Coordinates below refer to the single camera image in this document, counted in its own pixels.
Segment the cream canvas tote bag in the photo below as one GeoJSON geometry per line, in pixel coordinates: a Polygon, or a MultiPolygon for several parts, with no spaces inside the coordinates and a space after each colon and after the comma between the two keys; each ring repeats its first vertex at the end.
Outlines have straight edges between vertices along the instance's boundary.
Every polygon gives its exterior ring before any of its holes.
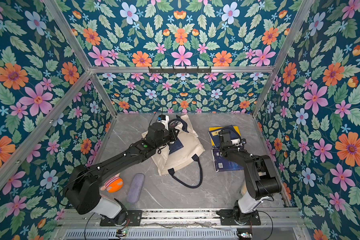
{"type": "Polygon", "coordinates": [[[178,140],[182,142],[184,147],[169,155],[169,145],[166,145],[162,150],[152,156],[152,160],[157,166],[158,174],[160,176],[169,175],[183,186],[190,189],[197,189],[203,182],[203,169],[200,162],[200,155],[205,151],[199,140],[199,136],[187,115],[176,116],[174,119],[169,120],[168,127],[180,130],[178,140]],[[175,172],[192,163],[198,164],[200,175],[199,182],[194,186],[186,184],[175,176],[175,172]]]}

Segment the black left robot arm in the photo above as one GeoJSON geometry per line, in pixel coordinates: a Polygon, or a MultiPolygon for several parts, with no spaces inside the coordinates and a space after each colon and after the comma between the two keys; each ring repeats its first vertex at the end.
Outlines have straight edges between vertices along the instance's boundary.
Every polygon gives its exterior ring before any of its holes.
{"type": "Polygon", "coordinates": [[[177,140],[180,130],[166,128],[162,123],[153,123],[141,140],[131,144],[122,153],[89,167],[74,168],[64,191],[64,196],[78,214],[96,213],[110,219],[115,218],[122,206],[116,200],[101,195],[100,186],[123,170],[142,163],[166,145],[177,140]]]}

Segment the yellow spine book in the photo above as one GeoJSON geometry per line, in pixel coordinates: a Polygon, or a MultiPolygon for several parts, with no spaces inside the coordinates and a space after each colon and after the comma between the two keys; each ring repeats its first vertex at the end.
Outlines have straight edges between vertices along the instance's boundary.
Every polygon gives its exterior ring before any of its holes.
{"type": "Polygon", "coordinates": [[[223,128],[234,129],[235,132],[237,132],[240,135],[239,128],[237,126],[232,126],[232,125],[226,126],[226,127],[210,127],[209,133],[211,136],[217,136],[223,128]]]}

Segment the navy book yellow label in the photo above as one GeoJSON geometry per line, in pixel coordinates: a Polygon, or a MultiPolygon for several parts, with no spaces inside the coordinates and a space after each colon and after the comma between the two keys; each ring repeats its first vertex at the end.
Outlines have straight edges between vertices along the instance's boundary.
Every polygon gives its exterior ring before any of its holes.
{"type": "Polygon", "coordinates": [[[176,140],[172,144],[169,144],[169,155],[175,153],[176,151],[182,149],[184,145],[180,140],[176,140]]]}
{"type": "Polygon", "coordinates": [[[229,146],[239,144],[242,137],[238,128],[230,125],[226,127],[213,127],[209,128],[209,135],[214,148],[221,147],[221,143],[229,146]]]}

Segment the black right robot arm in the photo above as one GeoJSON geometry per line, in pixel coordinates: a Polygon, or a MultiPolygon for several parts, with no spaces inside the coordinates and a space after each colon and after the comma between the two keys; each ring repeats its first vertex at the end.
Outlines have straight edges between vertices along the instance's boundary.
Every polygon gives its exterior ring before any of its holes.
{"type": "Polygon", "coordinates": [[[282,191],[274,161],[268,156],[258,156],[245,149],[246,141],[235,129],[224,127],[218,130],[219,154],[229,162],[243,168],[245,175],[244,193],[235,202],[232,213],[219,212],[224,218],[233,219],[244,225],[258,216],[257,207],[263,202],[273,202],[274,195],[282,191]]]}

